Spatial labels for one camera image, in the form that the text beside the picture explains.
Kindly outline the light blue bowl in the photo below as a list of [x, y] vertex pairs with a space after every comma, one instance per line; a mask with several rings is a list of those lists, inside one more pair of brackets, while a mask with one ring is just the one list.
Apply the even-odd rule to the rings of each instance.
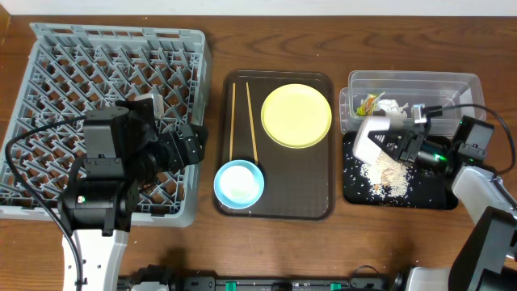
[[213, 190], [216, 199], [230, 209], [246, 209], [261, 198], [265, 178], [254, 163], [233, 160], [224, 164], [216, 173]]

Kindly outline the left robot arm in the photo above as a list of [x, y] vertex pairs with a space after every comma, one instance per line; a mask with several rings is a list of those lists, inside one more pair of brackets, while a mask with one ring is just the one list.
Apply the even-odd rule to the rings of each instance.
[[208, 130], [184, 124], [159, 133], [148, 104], [89, 111], [85, 156], [69, 173], [58, 210], [79, 252], [78, 287], [114, 290], [140, 187], [204, 159]]

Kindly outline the pile of rice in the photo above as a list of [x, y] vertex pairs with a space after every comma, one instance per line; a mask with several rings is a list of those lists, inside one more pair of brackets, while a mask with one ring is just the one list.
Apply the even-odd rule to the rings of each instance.
[[403, 162], [395, 162], [381, 153], [374, 165], [347, 155], [343, 166], [343, 194], [356, 203], [388, 202], [399, 204], [407, 200], [413, 187], [415, 168]]

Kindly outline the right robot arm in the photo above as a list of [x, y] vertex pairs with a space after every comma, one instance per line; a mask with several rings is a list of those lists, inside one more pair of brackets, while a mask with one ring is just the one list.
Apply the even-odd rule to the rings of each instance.
[[474, 228], [450, 268], [413, 267], [397, 283], [399, 289], [514, 290], [516, 271], [505, 265], [516, 257], [516, 201], [495, 169], [484, 164], [494, 126], [463, 116], [451, 144], [428, 139], [428, 116], [411, 129], [394, 129], [390, 119], [370, 116], [360, 126], [354, 155], [367, 164], [380, 154], [442, 174], [452, 194], [464, 205]]

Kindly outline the green snack wrapper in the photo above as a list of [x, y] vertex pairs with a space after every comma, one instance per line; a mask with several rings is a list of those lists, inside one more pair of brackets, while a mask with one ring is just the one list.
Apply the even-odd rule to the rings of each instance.
[[362, 100], [361, 104], [356, 108], [355, 114], [357, 116], [363, 116], [363, 117], [372, 116], [373, 112], [376, 110], [376, 105], [377, 105], [378, 101], [384, 94], [385, 94], [384, 92], [379, 93], [379, 94], [377, 94], [377, 93], [368, 94], [367, 97], [364, 100]]

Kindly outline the white tissue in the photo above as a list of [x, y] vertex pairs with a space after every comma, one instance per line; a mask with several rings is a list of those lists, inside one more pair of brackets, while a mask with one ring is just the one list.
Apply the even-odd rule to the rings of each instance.
[[406, 112], [408, 107], [408, 103], [399, 105], [395, 99], [381, 99], [376, 104], [374, 114], [390, 118], [405, 119], [408, 117]]

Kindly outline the pale pink bowl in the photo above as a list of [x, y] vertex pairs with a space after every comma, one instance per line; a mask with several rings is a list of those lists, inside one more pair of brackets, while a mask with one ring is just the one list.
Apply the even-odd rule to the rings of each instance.
[[360, 125], [356, 135], [352, 153], [361, 162], [374, 165], [378, 159], [381, 148], [368, 137], [370, 132], [385, 131], [390, 127], [390, 119], [385, 116], [368, 116]]

